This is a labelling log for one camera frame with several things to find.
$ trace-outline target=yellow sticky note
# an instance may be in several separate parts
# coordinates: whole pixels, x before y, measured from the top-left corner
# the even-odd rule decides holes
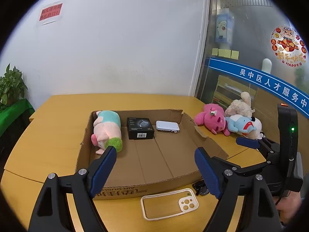
[[[231,50],[224,50],[224,57],[231,58]]]
[[[218,49],[218,56],[224,56],[224,49]]]
[[[231,58],[238,60],[239,51],[232,51]]]
[[[218,48],[213,48],[211,55],[218,55]]]

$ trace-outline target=white power bank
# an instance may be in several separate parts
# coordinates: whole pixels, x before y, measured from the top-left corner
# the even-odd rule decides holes
[[[174,133],[179,132],[179,126],[176,122],[168,122],[168,121],[160,121],[158,120],[156,123],[156,128],[161,131],[171,131]]]

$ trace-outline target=cardboard box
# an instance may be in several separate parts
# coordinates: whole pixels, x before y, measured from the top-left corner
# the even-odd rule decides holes
[[[208,154],[227,159],[228,154],[207,137],[182,110],[116,111],[121,120],[123,149],[101,193],[95,200],[122,199],[169,191],[201,179],[194,161],[197,147],[204,147]],[[89,117],[76,164],[76,171],[87,168],[99,157],[97,147],[91,142],[96,114]],[[154,138],[129,139],[127,118],[149,118],[154,127]],[[177,122],[178,133],[159,131],[157,120]]]
[[[127,129],[129,139],[152,139],[155,133],[148,118],[128,118]]]
[[[255,109],[252,114],[258,118],[262,123],[262,131],[267,138],[280,143],[280,133],[278,128],[278,109],[277,104],[287,103],[277,98],[273,94],[257,89],[251,108]],[[309,120],[301,112],[297,111],[298,116],[298,151],[302,155],[302,169],[303,174],[309,173]]]

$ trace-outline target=round window decal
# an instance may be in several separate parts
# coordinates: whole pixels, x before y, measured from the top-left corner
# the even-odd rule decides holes
[[[297,31],[279,26],[271,33],[271,48],[282,64],[298,68],[306,63],[307,48]]]

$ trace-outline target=red mouth of plush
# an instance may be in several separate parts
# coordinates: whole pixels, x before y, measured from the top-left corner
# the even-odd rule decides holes
[[[249,121],[247,124],[245,124],[244,130],[247,130],[249,126],[253,126],[251,121]]]

